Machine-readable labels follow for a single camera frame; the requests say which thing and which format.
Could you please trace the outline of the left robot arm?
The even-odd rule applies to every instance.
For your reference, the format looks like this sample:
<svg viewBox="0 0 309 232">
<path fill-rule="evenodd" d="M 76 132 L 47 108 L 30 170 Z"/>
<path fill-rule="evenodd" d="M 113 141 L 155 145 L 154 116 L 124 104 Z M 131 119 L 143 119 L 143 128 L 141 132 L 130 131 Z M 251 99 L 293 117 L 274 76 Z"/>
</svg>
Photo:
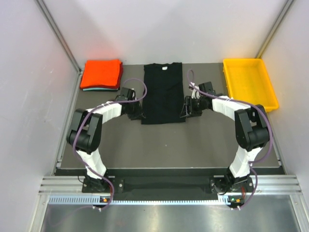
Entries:
<svg viewBox="0 0 309 232">
<path fill-rule="evenodd" d="M 66 136 L 73 154 L 85 165 L 82 192 L 102 193 L 112 190 L 106 177 L 107 168 L 99 153 L 102 125 L 116 117 L 127 115 L 130 120 L 145 118 L 135 90 L 123 87 L 114 100 L 92 109 L 77 109 Z"/>
</svg>

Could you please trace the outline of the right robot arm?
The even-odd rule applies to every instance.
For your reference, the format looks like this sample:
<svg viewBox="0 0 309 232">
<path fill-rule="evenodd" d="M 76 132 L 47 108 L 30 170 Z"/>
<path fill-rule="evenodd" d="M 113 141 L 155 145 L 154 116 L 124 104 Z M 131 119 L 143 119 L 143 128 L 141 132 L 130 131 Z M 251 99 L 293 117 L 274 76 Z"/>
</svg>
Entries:
<svg viewBox="0 0 309 232">
<path fill-rule="evenodd" d="M 256 156 L 270 140 L 269 122 L 261 105 L 252 105 L 216 94 L 211 82 L 189 83 L 192 91 L 184 98 L 181 118 L 201 116 L 204 110 L 220 113 L 235 123 L 238 149 L 223 178 L 212 183 L 214 192 L 223 195 L 237 191 L 248 181 Z"/>
</svg>

